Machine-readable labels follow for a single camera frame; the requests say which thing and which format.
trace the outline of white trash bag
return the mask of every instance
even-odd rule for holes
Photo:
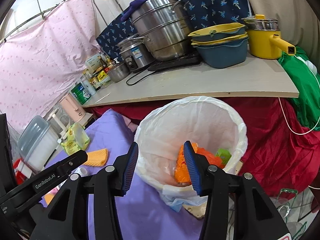
[[[181,187],[174,178],[181,145],[189,140],[213,154],[219,148],[229,150],[232,157],[223,170],[235,174],[247,150],[246,131],[238,112],[221,100],[205,96],[176,100],[152,111],[137,128],[136,172],[175,211],[183,203],[201,205],[207,197],[199,197],[192,185]]]

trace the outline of red tablecloth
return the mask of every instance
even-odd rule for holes
[[[278,98],[220,98],[231,105],[247,125],[248,149],[241,159],[240,174],[252,173],[266,193],[277,195],[281,188],[303,191],[312,183],[320,166],[320,132],[299,136],[287,127]],[[142,120],[152,110],[173,100],[119,104],[91,108],[100,117],[112,108],[130,119]],[[301,127],[293,107],[281,99],[287,120],[297,133]]]

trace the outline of pink fabric with red dots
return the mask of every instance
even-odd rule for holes
[[[35,115],[45,116],[96,54],[91,0],[66,0],[45,20],[0,47],[0,110],[21,133]]]

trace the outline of green can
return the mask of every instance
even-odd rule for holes
[[[78,99],[81,105],[83,105],[91,97],[88,90],[84,88],[81,83],[77,84],[73,89],[71,89],[71,92],[76,97],[76,99]]]

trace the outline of navy blue curtain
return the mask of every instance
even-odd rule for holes
[[[242,23],[241,18],[249,16],[247,0],[189,0],[187,9],[195,30],[224,23]],[[114,19],[97,38],[100,46],[111,58],[119,57],[120,60],[122,58],[117,44],[137,32],[131,25],[131,20],[121,22],[122,15]]]

